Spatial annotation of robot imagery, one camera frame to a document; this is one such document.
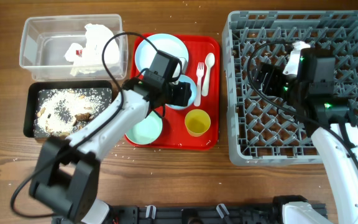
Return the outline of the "yellow plastic cup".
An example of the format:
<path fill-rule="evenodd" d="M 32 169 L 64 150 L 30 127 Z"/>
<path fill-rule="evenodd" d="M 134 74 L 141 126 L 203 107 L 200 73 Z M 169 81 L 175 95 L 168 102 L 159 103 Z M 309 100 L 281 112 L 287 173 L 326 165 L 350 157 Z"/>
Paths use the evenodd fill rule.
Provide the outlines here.
<path fill-rule="evenodd" d="M 211 126 L 211 118 L 204 110 L 194 109 L 185 116 L 185 127 L 193 137 L 202 136 Z"/>

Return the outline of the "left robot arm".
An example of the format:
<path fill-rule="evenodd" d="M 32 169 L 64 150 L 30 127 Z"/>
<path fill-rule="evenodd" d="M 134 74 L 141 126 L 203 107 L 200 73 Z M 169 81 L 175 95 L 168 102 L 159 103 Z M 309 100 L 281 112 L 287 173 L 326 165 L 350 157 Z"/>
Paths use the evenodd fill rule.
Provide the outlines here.
<path fill-rule="evenodd" d="M 83 129 L 66 139 L 43 144 L 29 194 L 54 214 L 79 223 L 90 212 L 98 191 L 101 162 L 115 143 L 153 110 L 185 106 L 190 86 L 174 77 L 181 61 L 161 50 L 142 78 L 124 82 L 117 98 Z"/>

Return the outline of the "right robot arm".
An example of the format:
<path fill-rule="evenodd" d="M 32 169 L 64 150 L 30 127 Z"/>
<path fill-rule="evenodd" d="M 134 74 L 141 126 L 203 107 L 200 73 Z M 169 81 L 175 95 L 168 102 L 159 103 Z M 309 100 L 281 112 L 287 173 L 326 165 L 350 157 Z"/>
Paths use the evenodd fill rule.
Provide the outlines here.
<path fill-rule="evenodd" d="M 335 57 L 329 50 L 292 51 L 296 72 L 261 63 L 254 75 L 247 69 L 251 88 L 266 102 L 276 96 L 304 124 L 321 156 L 334 195 L 338 220 L 358 223 L 358 128 L 347 98 L 334 96 Z"/>

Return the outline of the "light blue bowl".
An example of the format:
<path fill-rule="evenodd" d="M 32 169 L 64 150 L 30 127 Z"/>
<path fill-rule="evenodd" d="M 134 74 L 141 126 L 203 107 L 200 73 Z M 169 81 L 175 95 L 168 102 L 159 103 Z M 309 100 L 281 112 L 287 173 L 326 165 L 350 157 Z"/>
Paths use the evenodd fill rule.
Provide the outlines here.
<path fill-rule="evenodd" d="M 196 98 L 196 84 L 190 77 L 188 77 L 186 75 L 181 75 L 180 78 L 178 79 L 178 81 L 190 84 L 191 95 L 188 100 L 188 104 L 186 106 L 167 105 L 167 107 L 169 107 L 173 110 L 184 110 L 184 109 L 188 108 L 189 106 L 191 106 Z"/>

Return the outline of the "white paper napkin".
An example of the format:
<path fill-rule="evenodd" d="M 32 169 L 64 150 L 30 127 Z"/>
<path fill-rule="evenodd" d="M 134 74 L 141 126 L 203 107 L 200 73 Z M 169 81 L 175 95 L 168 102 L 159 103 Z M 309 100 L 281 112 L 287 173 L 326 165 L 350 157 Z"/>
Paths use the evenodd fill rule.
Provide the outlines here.
<path fill-rule="evenodd" d="M 72 43 L 66 51 L 64 58 L 73 64 L 70 75 L 94 75 L 104 70 L 102 63 L 103 49 L 114 33 L 101 24 L 85 25 L 85 46 L 79 43 Z M 121 52 L 117 40 L 110 41 L 104 53 L 104 61 L 115 78 L 123 76 L 121 65 Z"/>

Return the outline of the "food scraps and rice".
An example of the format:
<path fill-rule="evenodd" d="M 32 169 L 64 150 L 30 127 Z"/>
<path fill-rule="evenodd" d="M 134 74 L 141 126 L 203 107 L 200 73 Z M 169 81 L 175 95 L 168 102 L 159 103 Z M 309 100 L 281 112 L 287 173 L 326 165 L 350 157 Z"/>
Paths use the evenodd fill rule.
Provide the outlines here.
<path fill-rule="evenodd" d="M 84 128 L 111 103 L 110 88 L 40 90 L 37 94 L 34 137 L 66 137 Z"/>

